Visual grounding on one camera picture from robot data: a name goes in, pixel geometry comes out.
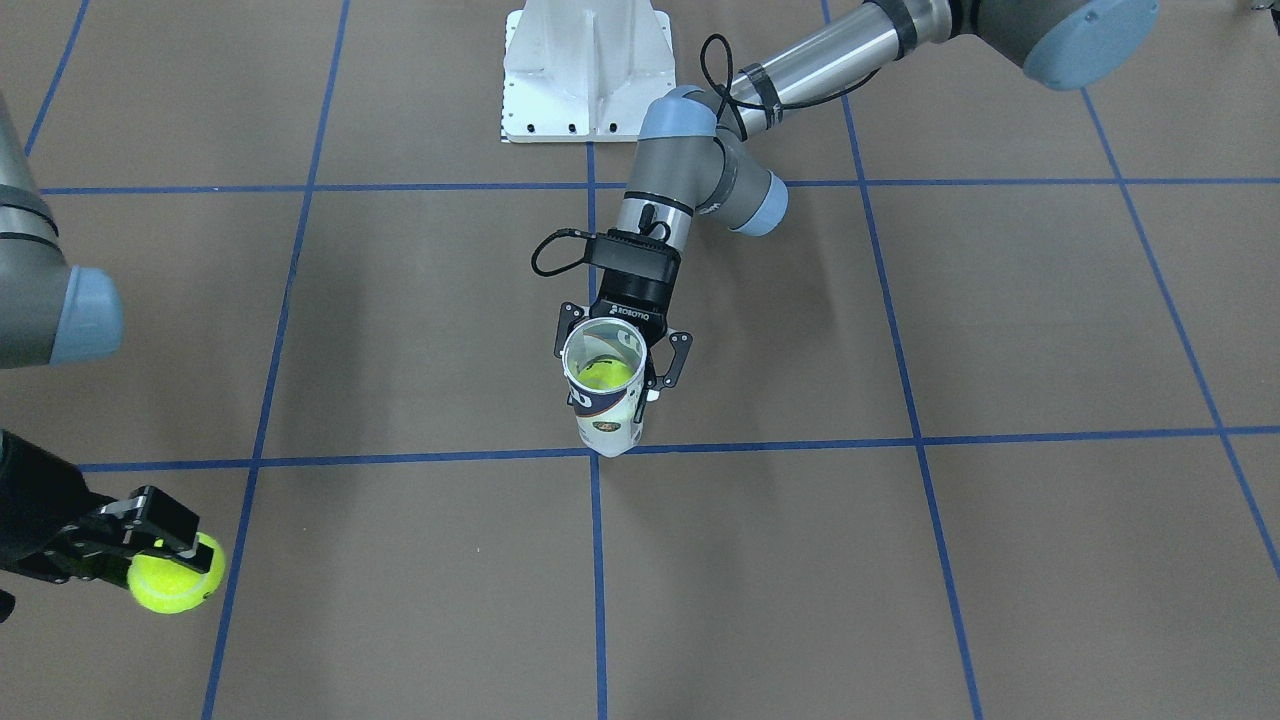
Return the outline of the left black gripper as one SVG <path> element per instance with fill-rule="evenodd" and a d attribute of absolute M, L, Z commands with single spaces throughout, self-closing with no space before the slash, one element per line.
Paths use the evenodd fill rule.
<path fill-rule="evenodd" d="M 604 274 L 596 299 L 590 306 L 590 318 L 613 316 L 621 319 L 639 331 L 648 346 L 657 345 L 667 336 L 669 359 L 666 366 L 655 366 L 653 354 L 646 360 L 645 400 L 648 402 L 657 401 L 664 391 L 673 389 L 678 384 L 692 347 L 691 333 L 668 333 L 669 302 L 675 284 L 660 284 L 625 273 L 602 270 Z M 554 343 L 557 359 L 564 357 L 573 328 L 586 319 L 589 319 L 589 310 L 585 307 L 573 302 L 559 305 Z"/>

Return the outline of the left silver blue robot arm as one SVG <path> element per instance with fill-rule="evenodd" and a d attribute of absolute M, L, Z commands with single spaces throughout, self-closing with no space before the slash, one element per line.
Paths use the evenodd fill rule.
<path fill-rule="evenodd" d="M 972 36 L 1053 91 L 1084 88 L 1125 63 L 1155 28 L 1157 1 L 864 1 L 764 61 L 703 76 L 649 104 L 616 224 L 589 233 L 564 228 L 556 240 L 584 243 L 581 264 L 600 270 L 590 307 L 566 304 L 556 355 L 580 416 L 602 415 L 632 398 L 650 401 L 678 382 L 687 342 L 668 370 L 650 350 L 667 338 L 669 302 L 696 219 L 732 232 L 771 233 L 788 208 L 788 190 L 749 151 L 756 137 L 790 118 L 849 100 L 886 67 L 923 45 Z M 625 377 L 603 389 L 582 383 L 571 343 L 593 323 L 622 323 L 639 342 Z"/>

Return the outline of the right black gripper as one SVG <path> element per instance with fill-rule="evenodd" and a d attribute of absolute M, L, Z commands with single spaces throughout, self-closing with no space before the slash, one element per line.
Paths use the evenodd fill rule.
<path fill-rule="evenodd" d="M 60 536 L 95 515 L 105 537 Z M 51 584 L 70 580 L 127 588 L 132 559 L 168 560 L 209 573 L 212 547 L 198 539 L 198 514 L 156 486 L 114 500 L 93 492 L 81 470 L 54 454 L 3 432 L 3 570 Z"/>

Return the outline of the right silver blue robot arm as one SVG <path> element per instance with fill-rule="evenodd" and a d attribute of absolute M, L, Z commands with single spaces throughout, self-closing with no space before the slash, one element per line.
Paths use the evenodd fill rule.
<path fill-rule="evenodd" d="M 1 364 L 84 363 L 123 340 L 122 301 L 97 268 L 72 265 L 9 114 L 1 117 Z M 160 614 L 200 606 L 227 557 L 198 515 L 154 486 L 93 492 L 78 466 L 3 432 L 3 569 L 36 580 L 102 580 Z"/>

